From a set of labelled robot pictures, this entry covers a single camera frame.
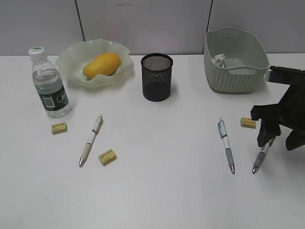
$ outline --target pen tip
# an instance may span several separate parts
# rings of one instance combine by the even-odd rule
[[[234,167],[234,165],[230,166],[230,170],[231,170],[232,174],[235,174],[235,167]]]
[[[80,162],[79,162],[79,167],[81,168],[85,163],[85,160],[83,158],[80,159]]]
[[[258,170],[257,166],[253,166],[252,173],[255,173]]]

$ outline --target water bottle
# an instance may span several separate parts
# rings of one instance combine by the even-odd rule
[[[44,48],[29,50],[33,61],[32,78],[46,113],[51,117],[62,117],[71,110],[61,76],[48,61]]]

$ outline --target basket handle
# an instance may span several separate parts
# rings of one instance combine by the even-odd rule
[[[227,68],[227,70],[228,70],[228,72],[229,72],[230,74],[234,74],[232,71],[234,71],[234,70],[240,70],[240,69],[250,69],[250,70],[253,70],[253,71],[257,72],[257,73],[266,71],[266,68],[260,69],[260,68],[250,67],[250,66],[242,66],[242,67]]]
[[[217,30],[217,36],[238,36],[240,30],[233,28],[233,27],[223,27]]]

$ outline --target bottle label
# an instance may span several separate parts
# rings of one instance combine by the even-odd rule
[[[58,111],[64,108],[68,104],[68,97],[65,92],[65,88],[62,86],[60,90],[52,94],[40,94],[38,93],[44,109],[47,111]]]

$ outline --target pen clip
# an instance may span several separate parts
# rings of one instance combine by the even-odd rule
[[[219,134],[220,134],[220,138],[222,138],[223,134],[221,133],[220,122],[218,123],[217,126],[218,126],[218,131],[219,131]]]

